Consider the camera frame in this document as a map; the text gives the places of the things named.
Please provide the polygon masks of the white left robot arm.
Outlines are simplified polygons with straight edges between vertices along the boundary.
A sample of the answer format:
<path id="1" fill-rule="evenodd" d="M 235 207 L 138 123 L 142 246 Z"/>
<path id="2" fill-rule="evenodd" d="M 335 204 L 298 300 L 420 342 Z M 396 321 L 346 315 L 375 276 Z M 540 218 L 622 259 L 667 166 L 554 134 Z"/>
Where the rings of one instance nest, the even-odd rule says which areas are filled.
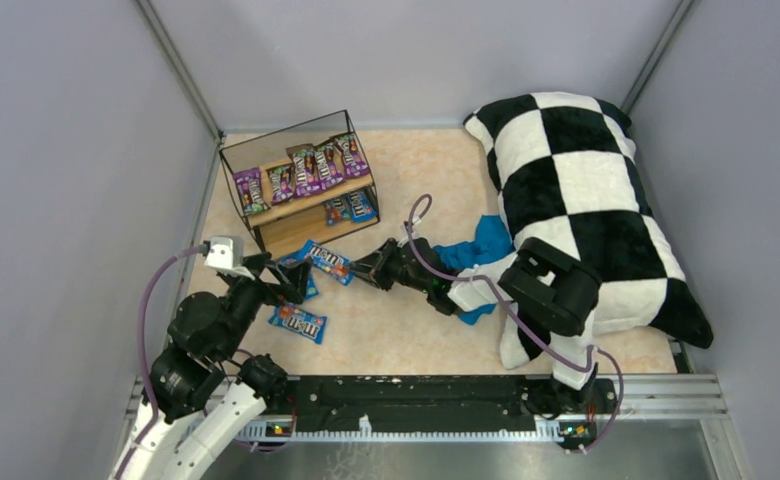
<path id="1" fill-rule="evenodd" d="M 140 406 L 111 478 L 199 479 L 250 421 L 284 401 L 286 371 L 253 354 L 218 405 L 208 405 L 260 309 L 304 301 L 310 269 L 307 260 L 282 266 L 268 253 L 248 256 L 220 274 L 224 294 L 201 291 L 180 302 L 168 346 L 141 362 Z"/>

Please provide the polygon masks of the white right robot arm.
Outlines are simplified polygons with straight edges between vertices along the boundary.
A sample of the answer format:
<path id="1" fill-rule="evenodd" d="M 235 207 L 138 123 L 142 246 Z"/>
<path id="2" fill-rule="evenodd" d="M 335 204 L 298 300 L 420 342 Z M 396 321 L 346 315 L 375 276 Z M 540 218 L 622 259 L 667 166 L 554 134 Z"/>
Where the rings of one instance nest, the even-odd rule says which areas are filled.
<path id="1" fill-rule="evenodd" d="M 590 326 L 601 280 L 590 267 L 539 238 L 496 262 L 467 269 L 450 267 L 424 238 L 389 239 L 349 269 L 381 290 L 396 284 L 418 290 L 444 315 L 506 303 L 509 321 L 522 338 L 554 359 L 556 381 L 580 390 L 594 374 Z"/>

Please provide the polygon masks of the purple candy bag bottom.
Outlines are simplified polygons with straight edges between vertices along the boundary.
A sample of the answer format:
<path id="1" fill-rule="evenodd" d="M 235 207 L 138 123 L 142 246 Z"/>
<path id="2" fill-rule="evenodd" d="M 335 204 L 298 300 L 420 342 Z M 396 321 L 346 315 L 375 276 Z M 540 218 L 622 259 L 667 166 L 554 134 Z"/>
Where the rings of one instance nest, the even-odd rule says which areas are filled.
<path id="1" fill-rule="evenodd" d="M 267 170 L 272 190 L 271 204 L 280 205 L 295 197 L 293 186 L 293 165 L 291 163 L 278 165 Z"/>

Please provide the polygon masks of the blue candy bag back side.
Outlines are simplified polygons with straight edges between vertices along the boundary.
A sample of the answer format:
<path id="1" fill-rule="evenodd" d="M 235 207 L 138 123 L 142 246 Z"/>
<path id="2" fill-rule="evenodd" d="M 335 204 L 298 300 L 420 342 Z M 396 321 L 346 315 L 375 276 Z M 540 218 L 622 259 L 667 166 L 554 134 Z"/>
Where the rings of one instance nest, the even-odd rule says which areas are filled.
<path id="1" fill-rule="evenodd" d="M 348 258 L 314 240 L 308 240 L 297 251 L 297 256 L 299 259 L 309 260 L 314 268 L 324 272 L 343 286 L 348 286 L 354 278 Z"/>

